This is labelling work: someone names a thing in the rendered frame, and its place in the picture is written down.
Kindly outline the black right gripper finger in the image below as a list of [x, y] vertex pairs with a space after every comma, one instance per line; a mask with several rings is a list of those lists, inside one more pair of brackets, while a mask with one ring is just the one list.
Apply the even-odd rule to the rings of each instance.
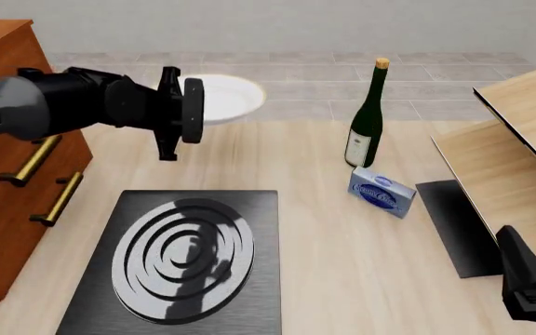
[[536, 290], [536, 255], [511, 225], [496, 234], [502, 256], [504, 290]]

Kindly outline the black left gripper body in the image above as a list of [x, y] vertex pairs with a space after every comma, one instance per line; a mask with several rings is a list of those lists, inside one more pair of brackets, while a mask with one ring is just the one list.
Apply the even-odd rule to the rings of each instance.
[[181, 76], [181, 69], [175, 66], [164, 66], [161, 78], [157, 86], [157, 128], [154, 131], [159, 160], [177, 161], [175, 154], [177, 143], [181, 135], [179, 126], [173, 125], [179, 120], [174, 112], [174, 98], [178, 100], [182, 96], [178, 78]]

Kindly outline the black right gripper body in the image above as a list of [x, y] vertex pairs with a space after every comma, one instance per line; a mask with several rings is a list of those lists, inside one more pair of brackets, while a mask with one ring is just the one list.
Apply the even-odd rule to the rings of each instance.
[[502, 301], [513, 320], [536, 322], [536, 289], [517, 290], [505, 278], [502, 282]]

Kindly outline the white round plate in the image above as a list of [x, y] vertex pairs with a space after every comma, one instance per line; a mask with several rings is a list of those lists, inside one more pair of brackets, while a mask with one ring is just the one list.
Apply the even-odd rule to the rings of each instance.
[[180, 88], [185, 80], [202, 80], [205, 90], [204, 125], [220, 125], [243, 119], [263, 106], [265, 90], [244, 77], [227, 74], [187, 74], [179, 78]]

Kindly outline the flat black stove plate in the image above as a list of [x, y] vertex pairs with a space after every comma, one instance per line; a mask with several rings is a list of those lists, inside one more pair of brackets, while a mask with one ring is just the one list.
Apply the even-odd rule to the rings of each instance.
[[55, 335], [282, 335], [274, 191], [125, 191]]

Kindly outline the pale wood cabinet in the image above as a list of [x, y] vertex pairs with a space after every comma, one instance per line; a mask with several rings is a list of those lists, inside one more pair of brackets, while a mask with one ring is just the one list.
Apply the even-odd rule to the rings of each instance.
[[432, 141], [488, 231], [511, 225], [536, 254], [536, 70], [473, 91], [495, 118]]

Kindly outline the blue printed box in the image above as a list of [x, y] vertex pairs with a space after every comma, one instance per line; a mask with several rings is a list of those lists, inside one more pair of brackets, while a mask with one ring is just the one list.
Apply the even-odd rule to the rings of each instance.
[[417, 194], [414, 189], [364, 167], [353, 169], [348, 184], [348, 193], [399, 219], [406, 217]]

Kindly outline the dark green wine bottle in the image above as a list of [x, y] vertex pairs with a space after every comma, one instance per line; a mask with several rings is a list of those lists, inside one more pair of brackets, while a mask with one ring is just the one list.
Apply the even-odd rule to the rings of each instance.
[[368, 95], [351, 123], [344, 159], [351, 167], [370, 167], [383, 131], [382, 92], [390, 61], [377, 58]]

